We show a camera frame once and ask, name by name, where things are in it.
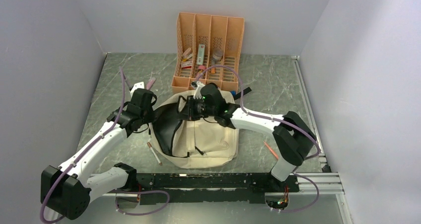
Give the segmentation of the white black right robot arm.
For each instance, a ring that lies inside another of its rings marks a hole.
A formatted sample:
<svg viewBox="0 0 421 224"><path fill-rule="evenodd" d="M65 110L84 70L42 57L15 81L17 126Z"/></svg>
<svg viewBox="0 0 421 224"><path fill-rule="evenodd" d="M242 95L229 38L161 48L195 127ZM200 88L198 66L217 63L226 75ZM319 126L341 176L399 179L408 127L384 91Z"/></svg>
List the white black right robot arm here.
<svg viewBox="0 0 421 224"><path fill-rule="evenodd" d="M270 115L246 109L240 104L228 102L223 98L222 91L212 84L197 87L178 113L185 121L213 117L223 127L273 136L281 153L268 177L268 186L273 191L285 187L289 175L310 159L312 147L318 146L314 133L295 112Z"/></svg>

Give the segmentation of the beige canvas backpack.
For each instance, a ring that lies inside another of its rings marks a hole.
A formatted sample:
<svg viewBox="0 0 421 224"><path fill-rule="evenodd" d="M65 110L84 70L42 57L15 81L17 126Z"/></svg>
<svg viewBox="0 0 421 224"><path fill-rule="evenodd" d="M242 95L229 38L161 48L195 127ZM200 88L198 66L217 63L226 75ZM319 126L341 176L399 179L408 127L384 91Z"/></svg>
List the beige canvas backpack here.
<svg viewBox="0 0 421 224"><path fill-rule="evenodd" d="M193 90L176 93L154 110L150 143L177 167L201 169L223 166L238 155L239 130L225 128L214 118L184 121L178 115Z"/></svg>

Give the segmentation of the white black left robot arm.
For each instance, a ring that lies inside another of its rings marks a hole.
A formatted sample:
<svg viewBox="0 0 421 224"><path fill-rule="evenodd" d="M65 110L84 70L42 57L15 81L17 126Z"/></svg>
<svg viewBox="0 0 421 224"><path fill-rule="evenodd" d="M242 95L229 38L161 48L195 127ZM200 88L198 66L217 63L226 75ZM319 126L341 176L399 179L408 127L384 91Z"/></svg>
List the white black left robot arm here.
<svg viewBox="0 0 421 224"><path fill-rule="evenodd" d="M142 125L154 120L156 95L147 89L135 88L131 100L113 111L99 132L74 156L58 167L49 165L41 174L41 220L49 208L70 220L77 219L88 205L116 189L125 192L138 185L135 168L117 163L101 174L93 175L108 153L126 140Z"/></svg>

